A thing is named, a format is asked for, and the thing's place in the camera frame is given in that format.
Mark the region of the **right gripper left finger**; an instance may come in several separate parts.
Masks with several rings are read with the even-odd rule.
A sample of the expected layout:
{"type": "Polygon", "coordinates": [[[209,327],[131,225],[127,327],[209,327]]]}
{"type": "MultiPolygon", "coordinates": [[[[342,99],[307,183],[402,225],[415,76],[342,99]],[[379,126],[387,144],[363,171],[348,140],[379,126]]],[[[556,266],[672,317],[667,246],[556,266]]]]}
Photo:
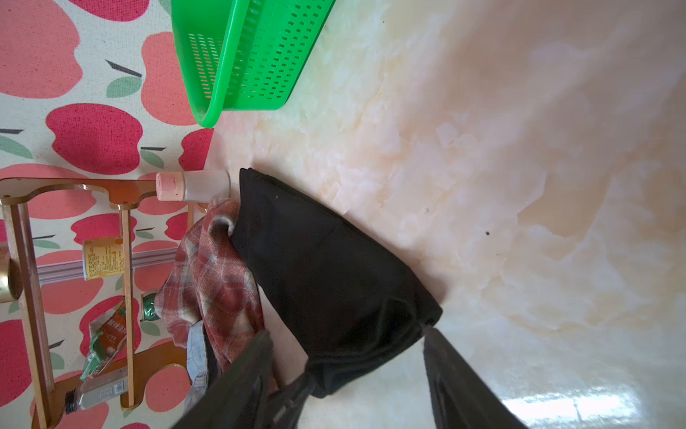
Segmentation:
{"type": "Polygon", "coordinates": [[[259,332],[239,357],[221,372],[210,359],[211,384],[202,399],[182,415],[176,428],[265,428],[272,384],[273,342],[259,332]]]}

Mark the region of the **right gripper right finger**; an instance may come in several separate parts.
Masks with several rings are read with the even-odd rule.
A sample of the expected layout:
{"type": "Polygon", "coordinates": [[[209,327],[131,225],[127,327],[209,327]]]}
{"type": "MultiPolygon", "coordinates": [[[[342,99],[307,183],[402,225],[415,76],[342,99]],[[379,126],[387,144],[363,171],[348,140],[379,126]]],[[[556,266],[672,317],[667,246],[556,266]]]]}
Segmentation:
{"type": "Polygon", "coordinates": [[[524,428],[436,328],[423,327],[424,362],[438,428],[524,428]]]}

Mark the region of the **black skirt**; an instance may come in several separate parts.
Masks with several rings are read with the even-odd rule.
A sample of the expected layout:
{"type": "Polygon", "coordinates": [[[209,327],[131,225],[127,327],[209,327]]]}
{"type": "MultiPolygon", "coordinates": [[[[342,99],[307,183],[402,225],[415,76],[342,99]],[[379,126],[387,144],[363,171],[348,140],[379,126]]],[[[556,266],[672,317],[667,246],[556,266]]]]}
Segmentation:
{"type": "Polygon", "coordinates": [[[307,354],[324,398],[415,344],[439,303],[387,248],[324,205],[254,169],[239,174],[232,243],[307,354]]]}

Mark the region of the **green plastic basket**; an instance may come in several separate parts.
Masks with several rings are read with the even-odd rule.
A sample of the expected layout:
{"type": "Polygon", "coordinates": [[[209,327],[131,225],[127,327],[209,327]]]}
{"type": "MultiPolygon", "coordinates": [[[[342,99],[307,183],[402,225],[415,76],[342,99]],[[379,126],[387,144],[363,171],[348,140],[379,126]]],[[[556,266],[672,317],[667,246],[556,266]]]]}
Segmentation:
{"type": "Polygon", "coordinates": [[[197,123],[226,111],[269,111],[288,101],[332,0],[171,2],[180,74],[197,123]]]}

